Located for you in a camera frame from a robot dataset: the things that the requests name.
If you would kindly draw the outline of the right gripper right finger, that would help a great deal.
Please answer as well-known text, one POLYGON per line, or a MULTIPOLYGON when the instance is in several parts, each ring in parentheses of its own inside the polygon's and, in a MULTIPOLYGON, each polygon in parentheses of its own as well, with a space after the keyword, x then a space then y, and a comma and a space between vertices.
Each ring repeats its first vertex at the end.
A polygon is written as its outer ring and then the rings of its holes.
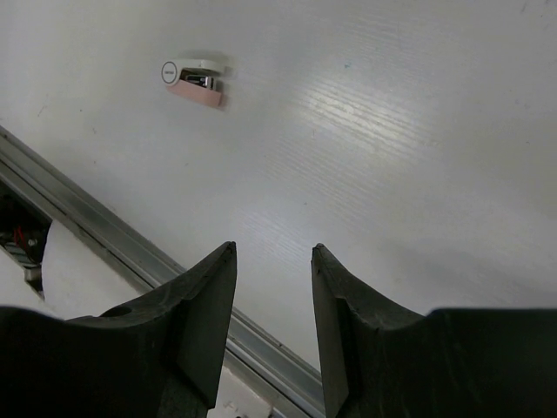
POLYGON ((329 417, 553 417, 553 309, 415 313, 312 251, 312 297, 329 417))

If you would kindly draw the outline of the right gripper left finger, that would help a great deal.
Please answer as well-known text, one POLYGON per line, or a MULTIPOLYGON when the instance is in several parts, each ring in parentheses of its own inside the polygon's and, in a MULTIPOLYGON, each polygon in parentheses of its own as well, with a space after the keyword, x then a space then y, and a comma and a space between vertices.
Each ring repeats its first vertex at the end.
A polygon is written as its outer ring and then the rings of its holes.
POLYGON ((206 416, 217 403, 236 281, 228 241, 98 317, 3 307, 2 416, 206 416))

